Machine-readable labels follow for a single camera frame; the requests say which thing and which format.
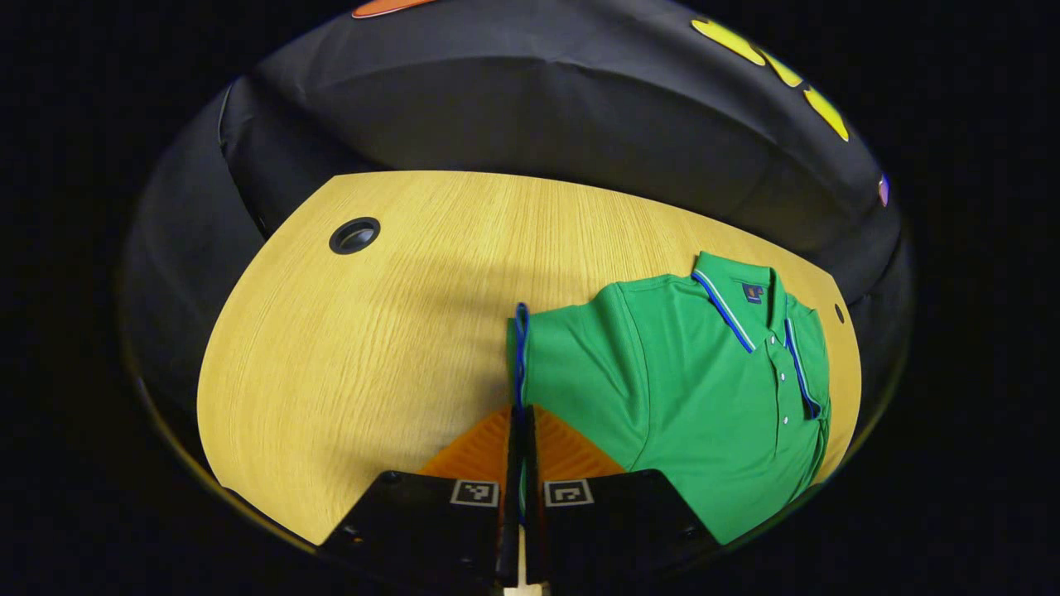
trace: shirt placket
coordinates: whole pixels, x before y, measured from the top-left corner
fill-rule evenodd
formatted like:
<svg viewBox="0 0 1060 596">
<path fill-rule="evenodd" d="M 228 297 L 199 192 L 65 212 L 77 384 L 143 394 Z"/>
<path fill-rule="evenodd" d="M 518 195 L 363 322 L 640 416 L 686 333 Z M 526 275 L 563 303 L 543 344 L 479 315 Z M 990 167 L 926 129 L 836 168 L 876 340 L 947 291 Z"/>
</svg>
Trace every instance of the shirt placket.
<svg viewBox="0 0 1060 596">
<path fill-rule="evenodd" d="M 765 338 L 765 345 L 773 364 L 777 399 L 777 451 L 780 451 L 781 445 L 785 444 L 785 437 L 795 430 L 797 416 L 792 403 L 799 397 L 798 382 L 795 379 L 795 361 L 784 346 L 783 337 L 771 332 Z"/>
</svg>

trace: shirt logo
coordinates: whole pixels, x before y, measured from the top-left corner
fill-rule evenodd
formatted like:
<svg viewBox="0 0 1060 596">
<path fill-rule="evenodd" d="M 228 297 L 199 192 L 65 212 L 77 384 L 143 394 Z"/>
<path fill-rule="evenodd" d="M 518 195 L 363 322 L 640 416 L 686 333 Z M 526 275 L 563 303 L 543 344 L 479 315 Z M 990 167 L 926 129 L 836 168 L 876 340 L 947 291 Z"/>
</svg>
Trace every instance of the shirt logo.
<svg viewBox="0 0 1060 596">
<path fill-rule="evenodd" d="M 762 294 L 765 294 L 765 288 L 761 285 L 743 284 L 743 296 L 752 304 L 761 304 Z"/>
</svg>

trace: shirt sleeve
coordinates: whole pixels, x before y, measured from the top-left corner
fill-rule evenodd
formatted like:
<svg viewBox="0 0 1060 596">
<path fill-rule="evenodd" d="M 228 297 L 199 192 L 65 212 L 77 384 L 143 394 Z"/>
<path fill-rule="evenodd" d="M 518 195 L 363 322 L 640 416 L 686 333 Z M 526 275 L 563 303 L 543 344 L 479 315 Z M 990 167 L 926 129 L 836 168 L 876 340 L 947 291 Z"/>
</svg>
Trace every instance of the shirt sleeve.
<svg viewBox="0 0 1060 596">
<path fill-rule="evenodd" d="M 586 304 L 531 315 L 524 402 L 563 419 L 629 470 L 648 437 L 644 355 L 617 284 Z M 514 373 L 514 320 L 508 363 Z"/>
</svg>

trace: wood grain surface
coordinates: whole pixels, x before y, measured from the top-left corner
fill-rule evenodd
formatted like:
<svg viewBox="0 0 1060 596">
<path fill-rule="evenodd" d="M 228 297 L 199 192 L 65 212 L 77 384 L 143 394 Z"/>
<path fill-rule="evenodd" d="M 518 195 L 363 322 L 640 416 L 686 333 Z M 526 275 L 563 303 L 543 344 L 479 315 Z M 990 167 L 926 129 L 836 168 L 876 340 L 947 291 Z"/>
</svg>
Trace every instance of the wood grain surface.
<svg viewBox="0 0 1060 596">
<path fill-rule="evenodd" d="M 332 252 L 334 230 L 361 216 L 379 221 L 375 242 Z M 818 311 L 832 399 L 819 481 L 846 452 L 861 396 L 850 316 L 827 273 L 660 203 L 469 172 L 335 177 L 268 240 L 202 363 L 198 423 L 213 473 L 320 544 L 379 472 L 419 470 L 508 403 L 517 302 L 547 311 L 616 281 L 688 276 L 701 250 L 774 267 Z"/>
</svg>

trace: orange shape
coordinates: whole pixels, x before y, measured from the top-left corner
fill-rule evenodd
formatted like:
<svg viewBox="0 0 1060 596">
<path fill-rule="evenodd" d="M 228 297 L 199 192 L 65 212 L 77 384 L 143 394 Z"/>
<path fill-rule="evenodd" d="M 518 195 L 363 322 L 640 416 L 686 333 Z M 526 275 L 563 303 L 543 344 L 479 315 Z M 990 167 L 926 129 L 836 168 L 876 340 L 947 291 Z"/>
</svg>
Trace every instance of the orange shape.
<svg viewBox="0 0 1060 596">
<path fill-rule="evenodd" d="M 419 473 L 442 478 L 498 483 L 500 496 L 504 497 L 510 419 L 509 407 L 491 414 L 440 451 Z"/>
<path fill-rule="evenodd" d="M 547 409 L 534 405 L 537 480 L 573 480 L 625 472 L 614 459 Z"/>
<path fill-rule="evenodd" d="M 353 18 L 367 19 L 370 17 L 379 17 L 434 1 L 435 0 L 372 0 L 367 4 L 358 6 L 357 10 L 353 12 Z"/>
</svg>

